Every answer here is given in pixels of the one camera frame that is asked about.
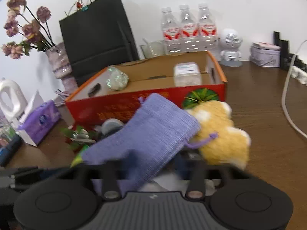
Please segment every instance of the cardboard box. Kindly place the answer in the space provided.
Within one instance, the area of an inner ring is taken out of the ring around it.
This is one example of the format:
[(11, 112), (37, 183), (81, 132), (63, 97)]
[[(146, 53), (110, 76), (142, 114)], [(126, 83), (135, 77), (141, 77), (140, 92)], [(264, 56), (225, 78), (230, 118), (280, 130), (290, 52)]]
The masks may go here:
[[(178, 63), (195, 62), (202, 76), (202, 85), (175, 87), (173, 68)], [(139, 97), (159, 93), (181, 108), (187, 94), (199, 88), (208, 88), (225, 100), (227, 80), (213, 55), (208, 51), (164, 55), (146, 60), (115, 65), (129, 77), (121, 91), (112, 91), (106, 85), (107, 68), (85, 82), (66, 100), (76, 123), (101, 124), (108, 118), (128, 121), (140, 107)]]

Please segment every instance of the stuffed animal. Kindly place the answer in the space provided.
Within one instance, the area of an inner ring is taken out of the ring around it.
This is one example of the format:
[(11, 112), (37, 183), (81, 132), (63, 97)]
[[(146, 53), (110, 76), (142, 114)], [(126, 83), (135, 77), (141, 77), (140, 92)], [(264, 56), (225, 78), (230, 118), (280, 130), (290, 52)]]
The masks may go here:
[(248, 162), (251, 138), (245, 131), (234, 127), (230, 119), (230, 106), (217, 100), (201, 101), (187, 111), (201, 125), (201, 130), (194, 136), (192, 142), (202, 141), (213, 133), (218, 134), (217, 138), (199, 148), (208, 164), (231, 163), (244, 169)]

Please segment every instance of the purple drawstring bag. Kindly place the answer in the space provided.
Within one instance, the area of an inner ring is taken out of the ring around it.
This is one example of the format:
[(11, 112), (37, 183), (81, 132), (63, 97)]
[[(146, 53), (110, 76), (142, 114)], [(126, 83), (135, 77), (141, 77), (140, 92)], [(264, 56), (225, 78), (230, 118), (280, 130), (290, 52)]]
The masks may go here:
[[(151, 94), (130, 121), (117, 133), (95, 143), (81, 153), (87, 164), (102, 164), (133, 153), (135, 166), (128, 179), (120, 180), (124, 194), (150, 181), (200, 130), (199, 122), (159, 94)], [(94, 181), (96, 191), (101, 184)]]

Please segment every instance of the black paper bag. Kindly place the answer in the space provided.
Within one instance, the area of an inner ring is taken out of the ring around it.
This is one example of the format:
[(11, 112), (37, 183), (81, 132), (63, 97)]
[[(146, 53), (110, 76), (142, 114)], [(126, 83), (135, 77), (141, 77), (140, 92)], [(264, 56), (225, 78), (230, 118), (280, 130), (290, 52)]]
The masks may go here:
[(96, 0), (59, 23), (78, 85), (107, 66), (139, 59), (121, 0)]

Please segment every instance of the tissue package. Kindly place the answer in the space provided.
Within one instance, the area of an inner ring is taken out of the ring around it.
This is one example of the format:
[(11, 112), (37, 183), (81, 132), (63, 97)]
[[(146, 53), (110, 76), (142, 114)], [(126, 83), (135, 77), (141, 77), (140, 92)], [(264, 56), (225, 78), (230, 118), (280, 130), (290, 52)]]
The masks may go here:
[(55, 123), (61, 118), (54, 101), (43, 103), (32, 111), (25, 122), (18, 127), (17, 134), (33, 146), (37, 146)]

